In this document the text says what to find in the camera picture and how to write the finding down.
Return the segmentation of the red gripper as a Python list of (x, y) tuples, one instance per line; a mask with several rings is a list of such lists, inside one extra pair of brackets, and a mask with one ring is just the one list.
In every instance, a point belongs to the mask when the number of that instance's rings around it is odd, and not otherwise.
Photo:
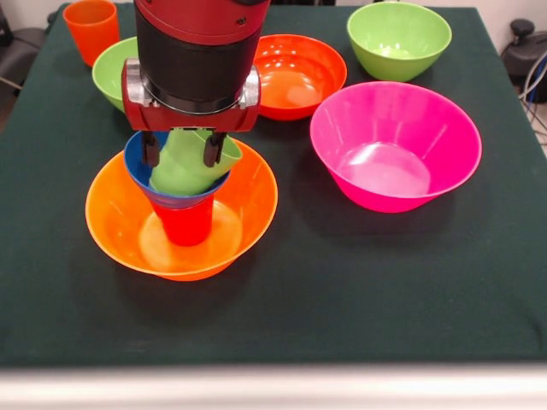
[(172, 128), (213, 130), (205, 139), (203, 163), (206, 167), (214, 167), (221, 162), (227, 132), (251, 130), (259, 114), (261, 84), (255, 67), (250, 70), (236, 102), (215, 113), (186, 113), (157, 99), (146, 89), (137, 59), (125, 60), (121, 89), (125, 115), (132, 129), (142, 131), (142, 162), (148, 167), (156, 167), (160, 161), (161, 146), (152, 131)]

